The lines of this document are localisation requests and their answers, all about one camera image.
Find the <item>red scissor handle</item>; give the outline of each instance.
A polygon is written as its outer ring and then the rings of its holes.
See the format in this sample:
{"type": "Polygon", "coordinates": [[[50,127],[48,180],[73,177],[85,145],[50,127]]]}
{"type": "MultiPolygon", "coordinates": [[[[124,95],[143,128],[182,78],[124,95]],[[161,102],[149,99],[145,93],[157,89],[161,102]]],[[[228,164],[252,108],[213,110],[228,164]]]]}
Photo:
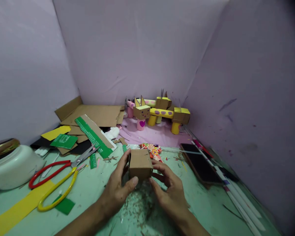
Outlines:
{"type": "Polygon", "coordinates": [[[51,163],[47,166],[45,166],[44,168],[42,168],[40,171],[38,171],[33,178],[30,180],[29,182],[29,187],[31,189],[37,188],[39,186],[41,186],[42,184],[46,183],[48,180],[50,180],[51,178],[55,177],[57,174],[59,174],[61,171],[63,171],[65,168],[71,166],[71,161],[70,160],[65,160],[65,161],[59,161],[59,162],[54,162],[51,163]],[[62,166],[59,170],[57,170],[56,172],[54,172],[52,175],[48,176],[46,179],[42,180],[41,182],[33,185],[34,181],[37,179],[38,176],[40,176],[45,170],[47,170],[49,167],[52,166],[57,166],[57,165],[61,165],[61,164],[65,164],[64,166],[62,166]]]}

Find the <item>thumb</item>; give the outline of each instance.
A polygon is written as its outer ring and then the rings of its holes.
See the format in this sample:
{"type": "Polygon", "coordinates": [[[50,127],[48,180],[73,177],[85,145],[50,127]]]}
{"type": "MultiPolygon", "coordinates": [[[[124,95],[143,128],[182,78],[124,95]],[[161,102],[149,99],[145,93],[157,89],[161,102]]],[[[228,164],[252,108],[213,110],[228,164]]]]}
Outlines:
{"type": "Polygon", "coordinates": [[[138,177],[134,176],[128,182],[126,182],[125,186],[121,189],[122,193],[124,194],[125,198],[129,196],[130,193],[135,189],[136,185],[138,184],[138,177]]]}
{"type": "Polygon", "coordinates": [[[150,184],[152,185],[152,188],[155,192],[155,195],[158,200],[161,199],[161,197],[164,195],[164,191],[161,189],[161,186],[152,178],[148,179],[150,181],[150,184]]]}

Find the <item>pink heart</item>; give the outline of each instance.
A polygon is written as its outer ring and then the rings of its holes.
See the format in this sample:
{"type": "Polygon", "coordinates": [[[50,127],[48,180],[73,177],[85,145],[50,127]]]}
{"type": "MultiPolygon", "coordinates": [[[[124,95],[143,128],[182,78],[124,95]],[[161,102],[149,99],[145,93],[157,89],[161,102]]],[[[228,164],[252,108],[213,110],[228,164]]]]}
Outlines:
{"type": "Polygon", "coordinates": [[[144,127],[145,126],[145,121],[140,121],[140,125],[141,125],[141,127],[144,127]]]}

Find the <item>scissors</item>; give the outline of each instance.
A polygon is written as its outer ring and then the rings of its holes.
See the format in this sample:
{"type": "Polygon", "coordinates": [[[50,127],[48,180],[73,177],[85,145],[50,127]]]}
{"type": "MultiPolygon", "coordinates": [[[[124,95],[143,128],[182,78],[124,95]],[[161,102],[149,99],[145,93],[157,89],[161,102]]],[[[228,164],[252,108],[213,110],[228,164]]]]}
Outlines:
{"type": "Polygon", "coordinates": [[[63,171],[65,168],[71,166],[72,167],[72,170],[71,172],[66,176],[64,177],[62,180],[60,180],[54,187],[52,187],[44,196],[43,198],[40,200],[40,202],[38,203],[38,206],[37,206],[37,209],[39,211],[48,211],[48,210],[51,210],[53,209],[55,206],[57,206],[68,194],[69,192],[71,191],[73,185],[74,185],[74,182],[76,180],[76,176],[78,175],[78,172],[79,170],[77,169],[77,166],[85,161],[90,155],[92,155],[93,153],[95,153],[98,149],[96,148],[95,150],[92,150],[93,147],[95,146],[95,144],[93,144],[89,149],[87,149],[78,159],[76,159],[74,162],[71,162],[70,160],[65,160],[65,161],[59,161],[59,162],[54,162],[54,163],[51,163],[47,166],[45,166],[44,168],[42,168],[40,171],[38,171],[34,176],[33,178],[30,180],[29,182],[29,187],[31,189],[33,188],[37,188],[39,186],[41,186],[42,184],[46,183],[47,181],[49,181],[51,178],[55,177],[57,174],[59,174],[61,171],[63,171]],[[46,169],[48,169],[49,167],[52,167],[52,166],[56,166],[56,165],[62,165],[62,164],[65,164],[63,165],[59,170],[57,170],[56,172],[54,172],[52,175],[50,175],[49,177],[47,177],[46,179],[44,179],[43,181],[37,183],[37,184],[33,184],[34,181],[37,179],[38,176],[40,176],[46,169]],[[73,179],[71,181],[71,184],[69,186],[69,188],[66,190],[66,192],[57,200],[55,201],[54,203],[52,203],[51,205],[49,206],[46,206],[44,207],[43,206],[43,203],[45,201],[45,199],[53,192],[55,191],[60,185],[62,185],[72,174],[74,173],[73,175],[73,179]]]}

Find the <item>white jar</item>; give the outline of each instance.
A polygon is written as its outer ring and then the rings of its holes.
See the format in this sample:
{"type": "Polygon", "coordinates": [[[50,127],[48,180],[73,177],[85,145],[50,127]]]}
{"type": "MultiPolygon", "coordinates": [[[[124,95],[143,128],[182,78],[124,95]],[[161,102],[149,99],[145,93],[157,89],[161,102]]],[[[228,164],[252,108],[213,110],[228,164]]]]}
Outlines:
{"type": "Polygon", "coordinates": [[[43,159],[32,148],[20,145],[0,159],[0,189],[12,189],[25,184],[43,165],[43,159]]]}

